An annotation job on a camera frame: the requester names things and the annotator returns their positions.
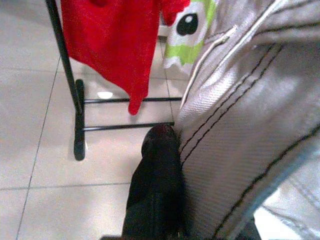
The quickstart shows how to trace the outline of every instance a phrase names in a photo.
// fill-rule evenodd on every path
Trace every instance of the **hanging clothes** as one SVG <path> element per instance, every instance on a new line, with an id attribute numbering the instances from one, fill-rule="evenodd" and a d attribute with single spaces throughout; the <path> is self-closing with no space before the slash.
<path id="1" fill-rule="evenodd" d="M 166 40 L 164 68 L 176 65 L 190 75 L 200 53 L 215 14 L 214 0 L 191 0 L 183 12 L 177 14 Z"/>
<path id="2" fill-rule="evenodd" d="M 137 114 L 148 95 L 160 11 L 168 25 L 190 0 L 61 0 L 69 56 L 95 69 L 130 97 Z"/>

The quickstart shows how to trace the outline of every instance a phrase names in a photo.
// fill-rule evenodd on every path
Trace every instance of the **black eye graphic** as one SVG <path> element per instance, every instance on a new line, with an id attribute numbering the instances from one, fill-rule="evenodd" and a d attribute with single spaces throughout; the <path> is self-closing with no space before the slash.
<path id="1" fill-rule="evenodd" d="M 183 18 L 180 19 L 176 26 L 176 31 L 178 34 L 191 35 L 197 31 L 198 27 L 198 16 L 196 13 L 184 15 Z"/>

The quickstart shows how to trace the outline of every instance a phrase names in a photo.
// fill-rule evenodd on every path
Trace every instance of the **rack leg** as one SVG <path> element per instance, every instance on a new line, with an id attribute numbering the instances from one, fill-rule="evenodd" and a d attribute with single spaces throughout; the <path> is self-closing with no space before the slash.
<path id="1" fill-rule="evenodd" d="M 73 153 L 76 160 L 85 158 L 85 86 L 81 79 L 75 81 L 82 113 L 75 112 L 74 147 Z"/>
<path id="2" fill-rule="evenodd" d="M 60 22 L 60 18 L 59 18 L 57 3 L 56 3 L 56 0 L 45 0 L 45 1 L 46 1 L 46 5 L 48 8 L 52 27 L 54 30 L 56 42 L 58 44 L 62 64 L 63 64 L 64 71 L 65 71 L 65 76 L 66 76 L 66 79 L 67 79 L 67 82 L 69 85 L 69 89 L 70 89 L 70 93 L 72 96 L 75 111 L 77 113 L 81 113 L 82 108 L 81 108 L 81 103 L 79 100 L 79 93 L 78 93 L 77 88 L 75 86 L 75 80 L 74 80 L 74 76 L 72 73 L 69 55 L 68 55 L 68 51 L 67 51 L 67 47 L 66 47 L 66 43 L 65 43 L 65 37 L 63 34 L 63 30 L 62 30 L 62 26 L 61 26 L 61 22 Z"/>

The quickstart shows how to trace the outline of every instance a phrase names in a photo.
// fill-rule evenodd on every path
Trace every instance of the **gray jacket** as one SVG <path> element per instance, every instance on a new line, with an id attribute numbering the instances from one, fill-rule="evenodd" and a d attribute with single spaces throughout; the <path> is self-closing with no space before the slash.
<path id="1" fill-rule="evenodd" d="M 310 194 L 304 211 L 318 222 L 264 207 L 304 239 L 320 238 L 319 81 L 320 0 L 217 2 L 175 120 L 193 238 L 233 239 L 302 164 L 315 179 L 290 181 Z"/>

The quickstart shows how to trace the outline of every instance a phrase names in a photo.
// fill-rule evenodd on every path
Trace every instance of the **red sweater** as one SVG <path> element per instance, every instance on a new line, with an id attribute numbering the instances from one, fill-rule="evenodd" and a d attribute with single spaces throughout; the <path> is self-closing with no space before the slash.
<path id="1" fill-rule="evenodd" d="M 148 95 L 159 15 L 172 25 L 190 0 L 61 0 L 70 57 L 89 65 L 130 97 L 135 115 Z"/>

